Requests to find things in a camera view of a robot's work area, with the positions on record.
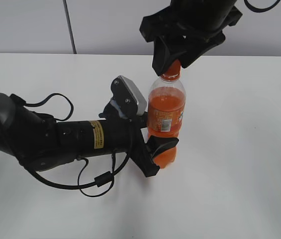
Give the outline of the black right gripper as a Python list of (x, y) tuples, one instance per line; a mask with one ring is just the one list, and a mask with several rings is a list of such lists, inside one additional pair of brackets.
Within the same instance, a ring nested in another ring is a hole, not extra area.
[(242, 15), (233, 4), (171, 4), (143, 17), (140, 32), (154, 42), (153, 70), (161, 76), (177, 59), (182, 68), (189, 67), (222, 44), (224, 28), (235, 26)]

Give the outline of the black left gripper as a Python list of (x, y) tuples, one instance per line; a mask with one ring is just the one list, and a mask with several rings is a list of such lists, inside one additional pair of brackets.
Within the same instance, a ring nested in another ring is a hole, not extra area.
[(98, 116), (104, 118), (104, 122), (107, 123), (107, 132), (104, 134), (113, 147), (113, 153), (120, 151), (126, 153), (122, 164), (114, 170), (114, 175), (123, 169), (129, 159), (136, 164), (145, 177), (157, 175), (160, 167), (153, 162), (153, 159), (176, 147), (179, 142), (177, 137), (165, 138), (152, 135), (146, 145), (141, 129), (146, 127), (147, 112), (127, 118), (118, 106), (108, 103)]

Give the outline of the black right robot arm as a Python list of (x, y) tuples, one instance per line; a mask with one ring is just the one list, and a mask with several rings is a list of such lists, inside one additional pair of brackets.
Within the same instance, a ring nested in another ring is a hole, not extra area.
[(159, 12), (145, 16), (140, 32), (154, 43), (152, 68), (160, 76), (176, 60), (183, 68), (222, 44), (223, 29), (235, 26), (242, 13), (233, 0), (173, 0)]

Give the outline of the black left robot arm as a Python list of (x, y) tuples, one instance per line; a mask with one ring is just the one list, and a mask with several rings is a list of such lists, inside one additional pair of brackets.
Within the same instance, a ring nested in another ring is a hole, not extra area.
[(157, 174), (154, 158), (175, 147), (178, 139), (152, 136), (145, 141), (146, 100), (139, 90), (111, 87), (112, 98), (99, 120), (60, 121), (36, 113), (16, 95), (0, 93), (0, 151), (19, 158), (36, 172), (114, 152), (128, 153), (146, 177)]

